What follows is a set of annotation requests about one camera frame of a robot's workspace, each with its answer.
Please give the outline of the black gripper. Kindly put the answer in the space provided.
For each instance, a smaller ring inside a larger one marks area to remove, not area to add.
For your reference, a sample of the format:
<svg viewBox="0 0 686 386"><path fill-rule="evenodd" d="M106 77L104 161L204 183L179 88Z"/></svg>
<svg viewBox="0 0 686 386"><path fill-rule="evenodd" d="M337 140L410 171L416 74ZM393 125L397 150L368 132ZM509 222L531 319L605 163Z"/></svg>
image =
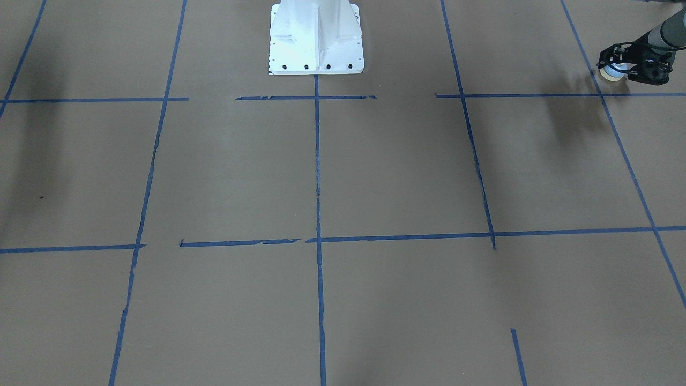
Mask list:
<svg viewBox="0 0 686 386"><path fill-rule="evenodd" d="M635 41L624 49L624 44L616 43L599 54L598 69L627 69L629 81L645 85L662 86L669 82L675 55L671 47L660 47L648 42Z"/></svg>

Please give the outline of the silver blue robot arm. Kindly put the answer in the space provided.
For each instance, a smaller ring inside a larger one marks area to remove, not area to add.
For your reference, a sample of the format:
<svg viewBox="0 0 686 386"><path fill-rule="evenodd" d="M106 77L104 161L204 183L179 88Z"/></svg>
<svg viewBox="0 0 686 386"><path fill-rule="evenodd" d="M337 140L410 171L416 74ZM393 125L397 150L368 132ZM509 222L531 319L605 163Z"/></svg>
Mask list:
<svg viewBox="0 0 686 386"><path fill-rule="evenodd" d="M608 81L626 78L644 85L669 82L676 54L684 51L684 9L664 20L643 36L613 44L599 54L597 69Z"/></svg>

